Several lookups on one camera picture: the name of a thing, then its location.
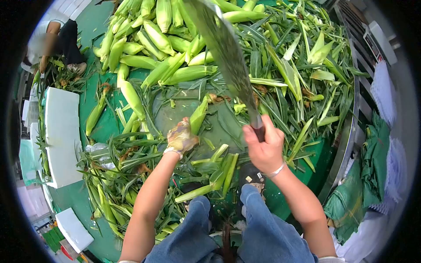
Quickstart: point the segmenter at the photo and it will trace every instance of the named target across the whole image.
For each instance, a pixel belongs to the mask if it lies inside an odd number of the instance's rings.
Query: person
[[[29,39],[21,67],[35,74],[44,73],[49,56],[64,55],[67,68],[78,74],[86,70],[85,58],[77,47],[77,23],[69,19],[43,21],[35,28]]]
[[[259,192],[261,187],[244,184],[240,199],[247,226],[235,262],[344,262],[336,256],[319,200],[283,160],[284,133],[273,126],[268,115],[263,115],[262,120],[266,128],[264,142],[259,143],[251,126],[243,127],[250,159],[284,194],[304,238],[292,225],[270,213]],[[188,118],[170,130],[167,138],[168,148],[136,198],[119,262],[228,262],[215,252],[218,245],[209,237],[211,205],[204,196],[194,198],[183,223],[155,245],[154,223],[173,169],[183,153],[197,143],[196,136],[190,134]]]

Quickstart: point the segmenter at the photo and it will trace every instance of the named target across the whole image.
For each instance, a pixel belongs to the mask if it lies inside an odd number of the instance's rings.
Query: blue jeans
[[[237,262],[318,263],[295,228],[270,213],[256,187],[243,185],[240,199],[246,208],[247,228],[242,232]],[[223,263],[213,252],[218,245],[209,237],[210,208],[206,197],[194,198],[183,223],[155,245],[143,262]]]

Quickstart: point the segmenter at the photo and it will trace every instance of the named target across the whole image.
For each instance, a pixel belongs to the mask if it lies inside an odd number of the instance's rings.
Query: silver bangle
[[[274,178],[278,173],[280,173],[280,171],[284,168],[285,166],[285,161],[282,163],[281,167],[278,168],[278,170],[274,171],[273,173],[270,173],[268,175],[266,175],[267,178],[271,179]]]

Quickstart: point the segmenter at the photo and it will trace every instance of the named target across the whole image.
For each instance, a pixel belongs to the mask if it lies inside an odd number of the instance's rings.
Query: sneaker
[[[86,63],[82,62],[79,64],[69,64],[67,68],[74,73],[83,74],[86,70]]]

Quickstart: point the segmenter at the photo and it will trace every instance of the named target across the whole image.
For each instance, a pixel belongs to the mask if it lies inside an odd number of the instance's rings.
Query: cleaver
[[[250,78],[238,39],[222,11],[206,0],[183,0],[189,15],[218,65],[229,91],[246,105],[250,125],[264,141],[265,128],[254,101]]]

